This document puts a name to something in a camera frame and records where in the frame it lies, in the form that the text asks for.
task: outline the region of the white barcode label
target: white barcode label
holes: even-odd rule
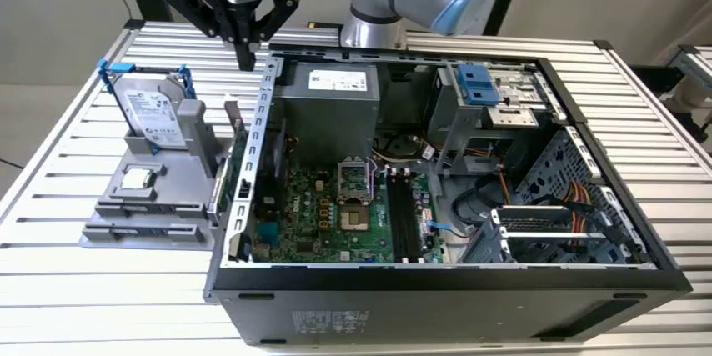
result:
[[[309,89],[365,92],[366,72],[313,70],[309,72]]]
[[[426,145],[425,150],[422,151],[422,158],[425,160],[429,160],[430,158],[433,158],[433,154],[434,154],[434,148],[430,145]]]

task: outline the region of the orange wire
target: orange wire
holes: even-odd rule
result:
[[[500,169],[500,185],[501,185],[501,192],[504,193],[504,202],[505,204],[512,204],[512,199],[509,198],[509,191],[506,190],[506,183],[504,182],[504,174],[501,173],[501,158],[500,158],[500,165],[497,167]]]
[[[585,198],[585,201],[586,201],[586,204],[590,204],[590,196],[588,195],[588,190],[584,188],[584,186],[580,184],[580,183],[576,183],[578,185],[578,189],[581,190],[581,201],[584,200]],[[581,232],[582,232],[582,228],[584,228],[584,223],[586,222],[586,219],[582,219],[581,220]]]

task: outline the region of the label sticker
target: label sticker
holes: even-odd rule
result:
[[[184,147],[170,99],[161,92],[128,90],[124,95],[145,138],[160,147]]]
[[[148,212],[148,208],[145,206],[130,206],[124,205],[124,210],[128,212]]]
[[[425,150],[422,151],[422,158],[425,160],[429,160],[430,158],[433,158],[433,154],[434,154],[434,148],[430,145],[426,145]]]
[[[292,312],[297,333],[364,333],[368,311],[305,310]]]
[[[309,73],[309,89],[365,92],[366,72],[313,70]]]

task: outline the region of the blue latch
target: blue latch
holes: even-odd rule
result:
[[[454,72],[465,103],[494,106],[500,102],[500,94],[486,67],[481,64],[458,64]]]

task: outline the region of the blue tab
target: blue tab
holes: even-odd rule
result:
[[[136,69],[136,64],[126,62],[113,62],[109,71],[113,73],[130,73]]]
[[[433,227],[433,228],[437,228],[437,229],[445,229],[448,231],[452,231],[453,228],[449,226],[449,224],[445,224],[445,223],[437,223],[436,221],[433,220],[428,220],[426,221],[426,226],[428,227]]]
[[[486,67],[481,64],[458,64],[454,72],[465,103],[496,106],[500,102],[500,94],[492,84]]]
[[[180,68],[177,69],[177,73],[182,77],[182,83],[185,87],[185,97],[189,99],[197,99],[196,90],[192,87],[192,75],[190,75],[190,69],[181,64]]]

